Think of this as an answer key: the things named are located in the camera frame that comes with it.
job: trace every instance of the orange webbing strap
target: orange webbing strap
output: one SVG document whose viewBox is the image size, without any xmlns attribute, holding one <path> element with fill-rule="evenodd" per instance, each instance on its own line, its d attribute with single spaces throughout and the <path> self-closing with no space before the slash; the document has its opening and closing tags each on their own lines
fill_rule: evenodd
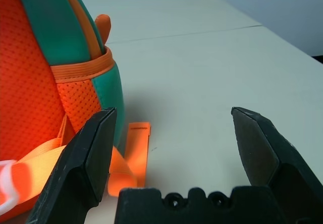
<svg viewBox="0 0 323 224">
<path fill-rule="evenodd" d="M 107 191 L 118 196 L 126 187 L 144 187 L 150 123 L 130 123 L 125 158 L 114 148 L 110 164 Z"/>
<path fill-rule="evenodd" d="M 132 123 L 129 125 L 125 158 L 113 147 L 110 178 L 107 185 L 110 195 L 118 196 L 119 191 L 126 187 L 143 187 L 149 133 L 149 123 Z M 43 143 L 12 166 L 12 179 L 19 193 L 19 201 L 16 207 L 0 216 L 0 222 L 5 220 L 4 216 L 8 219 L 22 213 L 18 210 L 31 209 L 35 202 L 34 198 L 42 191 L 61 152 L 65 148 L 63 138 L 64 134 Z M 5 202 L 6 198 L 0 191 L 0 204 Z"/>
</svg>

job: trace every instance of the orange mesh fabric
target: orange mesh fabric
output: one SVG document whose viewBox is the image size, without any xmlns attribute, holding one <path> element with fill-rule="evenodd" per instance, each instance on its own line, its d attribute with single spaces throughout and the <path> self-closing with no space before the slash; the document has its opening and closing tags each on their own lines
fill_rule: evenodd
<svg viewBox="0 0 323 224">
<path fill-rule="evenodd" d="M 55 138 L 64 109 L 20 0 L 0 0 L 0 160 Z"/>
<path fill-rule="evenodd" d="M 75 132 L 78 132 L 94 113 L 101 110 L 91 80 L 57 84 L 57 88 Z"/>
</svg>

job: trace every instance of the table surface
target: table surface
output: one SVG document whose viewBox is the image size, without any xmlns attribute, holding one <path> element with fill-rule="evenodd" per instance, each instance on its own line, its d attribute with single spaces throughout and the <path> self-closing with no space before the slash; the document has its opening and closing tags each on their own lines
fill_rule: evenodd
<svg viewBox="0 0 323 224">
<path fill-rule="evenodd" d="M 269 118 L 323 182 L 323 65 L 222 0 L 84 2 L 112 18 L 126 121 L 151 122 L 146 186 L 249 185 L 233 106 Z M 85 223 L 113 223 L 116 205 L 106 196 Z"/>
</svg>

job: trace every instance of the screw hole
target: screw hole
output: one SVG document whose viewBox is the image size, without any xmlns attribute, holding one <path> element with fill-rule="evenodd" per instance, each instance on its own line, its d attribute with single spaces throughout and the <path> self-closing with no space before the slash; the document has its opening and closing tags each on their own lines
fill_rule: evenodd
<svg viewBox="0 0 323 224">
<path fill-rule="evenodd" d="M 164 203 L 168 208 L 177 210 L 184 206 L 184 199 L 180 194 L 170 193 L 165 197 Z"/>
<path fill-rule="evenodd" d="M 217 208 L 228 207 L 228 198 L 221 192 L 213 192 L 208 198 L 212 201 L 213 205 Z"/>
</svg>

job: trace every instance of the orange backpack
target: orange backpack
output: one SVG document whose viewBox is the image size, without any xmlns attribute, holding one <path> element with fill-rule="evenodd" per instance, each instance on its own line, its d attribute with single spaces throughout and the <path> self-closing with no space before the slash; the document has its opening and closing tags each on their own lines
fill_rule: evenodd
<svg viewBox="0 0 323 224">
<path fill-rule="evenodd" d="M 107 107 L 118 111 L 109 194 L 143 187 L 150 125 L 131 125 L 121 156 L 110 28 L 109 16 L 93 22 L 82 0 L 0 0 L 0 222 L 32 208 L 65 145 Z"/>
</svg>

